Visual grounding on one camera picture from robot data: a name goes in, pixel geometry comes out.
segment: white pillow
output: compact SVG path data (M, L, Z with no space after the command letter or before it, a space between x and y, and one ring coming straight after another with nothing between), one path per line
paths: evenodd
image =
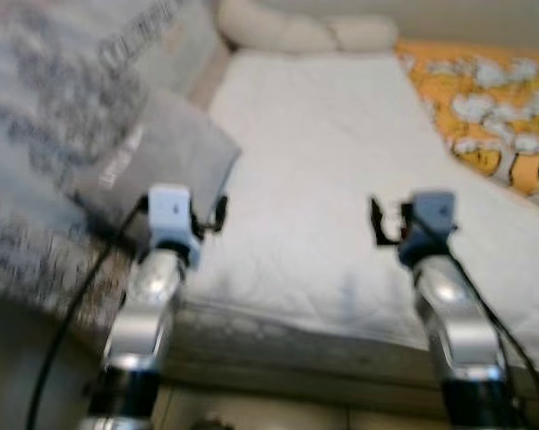
M382 16L315 18L256 0L222 0L218 24L240 46L288 53L386 50L398 38L395 22Z

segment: white mattress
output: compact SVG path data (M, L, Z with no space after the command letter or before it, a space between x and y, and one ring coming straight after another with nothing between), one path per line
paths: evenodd
M414 190L452 190L452 247L539 367L539 208L448 155L393 55L244 52L210 112L244 153L188 300L425 348L407 271L394 249L373 246L368 197L396 229Z

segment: black cable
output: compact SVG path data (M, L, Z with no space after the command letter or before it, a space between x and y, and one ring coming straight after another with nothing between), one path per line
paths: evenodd
M30 400L29 410L27 412L27 424L25 426L27 430L35 429L35 425L37 424L37 414L39 412L40 400L41 400L43 391L45 390L45 385L47 383L48 374L50 373L53 363L55 362L56 354L58 350L61 348L61 345L64 340L64 336L69 331L69 328L71 327L71 323L73 322L73 318L77 310L79 309L79 306L81 305L81 302L84 296L89 290L90 284L97 276L97 273L100 270L100 267L102 266L102 264L110 255L113 249L113 246L120 240L125 230L133 222L133 219L136 216L137 212L140 209L143 209L145 202L146 202L145 198L140 199L137 202L136 206L134 206L133 209L128 213L122 225L118 228L118 230L114 233L114 235L107 242L105 248L98 255L94 264L92 265L89 272L87 273L86 278L84 279L81 286L79 287L76 294L74 295L73 300L71 301L71 304L69 305L69 308L66 311L66 315L63 319L63 322L61 323L61 325L59 326L58 330L55 333L55 336L51 340L51 344L45 355L43 364L40 367L38 378L37 378L37 381L35 382L35 387L33 389L32 397Z
M532 378L532 381L535 385L536 392L538 393L539 397L539 374L535 369L535 364L532 361L532 358L528 356L526 353L524 347L522 344L514 337L514 335L510 332L509 328L506 326L506 324L500 319L500 317L492 310L492 308L488 305L486 300L484 300L483 296L481 295L480 291L476 287L476 284L471 280L468 273L466 273L465 268L461 264L461 262L458 260L457 257L453 255L453 253L450 251L449 246L446 242L441 240L441 238L434 232L432 229L426 225L426 223L419 219L419 217L416 217L413 214L413 217L415 221L419 224L419 226L423 229L423 231L431 238L435 244L444 251L444 253L447 255L447 257L450 259L450 261L455 265L455 267L458 269L459 273L465 280L465 282L468 284L468 286L471 288L473 293L475 294L476 299L483 307L486 316L491 321L492 325L496 328L496 330L504 336L517 352L517 354L520 356L522 361L524 361L526 370L530 374L530 377Z
M517 395L514 372L512 371L512 367L510 367L509 365L509 356L506 352L506 346L504 345L505 340L502 338L502 335L499 332L499 330L496 328L496 326L494 328L496 329L497 337L499 340L500 355L502 356L502 361L504 362L504 365L506 366L506 385L507 385L507 388L511 397L510 401L512 401L512 406L517 412L518 419L520 420L519 424L523 426L523 428L528 428L530 430L533 430L533 427L530 425L530 422L528 421L528 417L526 416L526 404Z

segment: cartoon print fabric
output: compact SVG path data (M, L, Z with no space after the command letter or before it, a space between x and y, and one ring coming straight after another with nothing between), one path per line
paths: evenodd
M539 203L539 51L401 42L398 54L451 153Z

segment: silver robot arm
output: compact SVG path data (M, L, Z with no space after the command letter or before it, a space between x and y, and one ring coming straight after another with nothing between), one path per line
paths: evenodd
M188 269L197 268L207 230L219 232L226 215L199 225L190 192L155 185L148 195L150 251L135 263L124 304L107 340L98 381L79 430L151 430L160 373L172 340L174 301Z
M382 231L381 208L372 200L377 245L395 245L413 275L415 309L453 428L522 428L497 331L445 246L456 229L454 201L452 193L416 194L401 206L402 237L390 240Z

